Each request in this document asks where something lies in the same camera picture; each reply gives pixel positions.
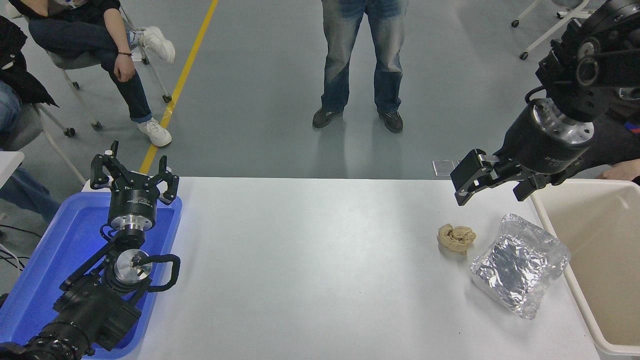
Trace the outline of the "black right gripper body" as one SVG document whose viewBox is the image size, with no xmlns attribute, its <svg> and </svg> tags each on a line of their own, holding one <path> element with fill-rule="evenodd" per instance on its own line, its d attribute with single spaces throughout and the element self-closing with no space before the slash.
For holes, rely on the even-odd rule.
<svg viewBox="0 0 640 360">
<path fill-rule="evenodd" d="M 494 153 L 539 174 L 557 174 L 591 145 L 594 124 L 576 121 L 553 102 L 530 102 L 507 130 Z"/>
</svg>

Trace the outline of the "person's hand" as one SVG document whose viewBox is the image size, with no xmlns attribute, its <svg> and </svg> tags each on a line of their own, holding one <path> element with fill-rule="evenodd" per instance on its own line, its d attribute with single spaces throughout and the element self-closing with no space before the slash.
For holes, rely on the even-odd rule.
<svg viewBox="0 0 640 360">
<path fill-rule="evenodd" d="M 620 180 L 636 182 L 640 177 L 640 160 L 618 162 L 596 176 L 600 180 Z"/>
<path fill-rule="evenodd" d="M 134 62 L 131 59 L 131 53 L 119 52 L 114 62 L 113 73 L 115 78 L 119 82 L 125 83 L 130 81 L 136 72 Z"/>
</svg>

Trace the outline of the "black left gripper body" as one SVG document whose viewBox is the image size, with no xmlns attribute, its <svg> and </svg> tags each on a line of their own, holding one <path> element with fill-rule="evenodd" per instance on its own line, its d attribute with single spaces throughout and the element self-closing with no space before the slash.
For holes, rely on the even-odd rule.
<svg viewBox="0 0 640 360">
<path fill-rule="evenodd" d="M 112 181 L 109 205 L 109 219 L 113 221 L 126 215 L 138 215 L 155 221 L 157 201 L 160 195 L 152 185 L 148 175 L 133 175 L 132 178 L 115 177 Z"/>
</svg>

